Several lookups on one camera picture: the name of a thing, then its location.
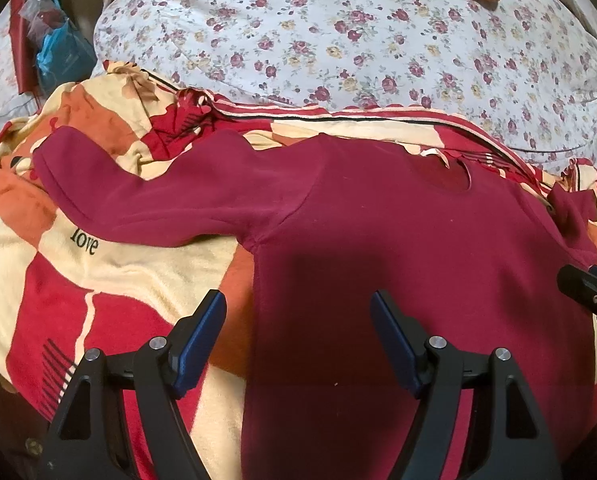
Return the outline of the maroon long-sleeve sweater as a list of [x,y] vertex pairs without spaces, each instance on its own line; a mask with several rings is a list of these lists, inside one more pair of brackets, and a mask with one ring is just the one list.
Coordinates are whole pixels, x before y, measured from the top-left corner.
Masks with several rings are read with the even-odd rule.
[[379,289],[461,350],[508,348],[560,457],[597,418],[593,319],[557,286],[597,249],[561,188],[539,200],[477,164],[325,134],[257,151],[216,132],[143,180],[63,127],[33,164],[67,218],[101,240],[229,235],[251,252],[245,478],[387,476],[416,403],[370,321]]

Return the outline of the red orange cream blanket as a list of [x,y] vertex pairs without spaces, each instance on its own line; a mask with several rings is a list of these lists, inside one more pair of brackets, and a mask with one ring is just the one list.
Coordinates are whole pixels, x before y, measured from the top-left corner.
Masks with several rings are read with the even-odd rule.
[[[101,240],[78,228],[33,164],[34,151],[63,127],[84,133],[143,180],[160,177],[180,154],[216,132],[238,133],[257,151],[320,134],[392,143],[444,167],[477,164],[539,200],[554,188],[571,193],[597,249],[597,165],[573,159],[560,176],[547,174],[455,114],[421,106],[331,113],[316,105],[236,104],[210,91],[176,89],[129,63],[62,84],[39,113],[12,120],[0,132],[0,374],[50,416],[87,350],[135,350],[168,333],[218,289],[227,300],[225,325],[199,387],[180,402],[184,428],[215,479],[248,479],[242,426],[254,258],[229,235],[161,247]],[[597,405],[597,322],[591,318]]]

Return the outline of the white floral quilt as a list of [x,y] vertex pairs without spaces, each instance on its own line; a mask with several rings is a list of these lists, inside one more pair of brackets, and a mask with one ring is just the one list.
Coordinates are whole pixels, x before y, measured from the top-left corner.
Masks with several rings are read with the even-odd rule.
[[597,162],[597,34],[563,0],[114,0],[93,42],[236,102],[420,105],[551,171]]

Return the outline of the blue plastic bag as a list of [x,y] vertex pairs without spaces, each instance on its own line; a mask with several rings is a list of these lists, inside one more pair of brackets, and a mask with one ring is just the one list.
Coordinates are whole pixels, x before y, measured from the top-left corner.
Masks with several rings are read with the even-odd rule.
[[50,96],[61,84],[87,79],[96,63],[97,57],[92,44],[67,20],[44,36],[36,54],[42,93]]

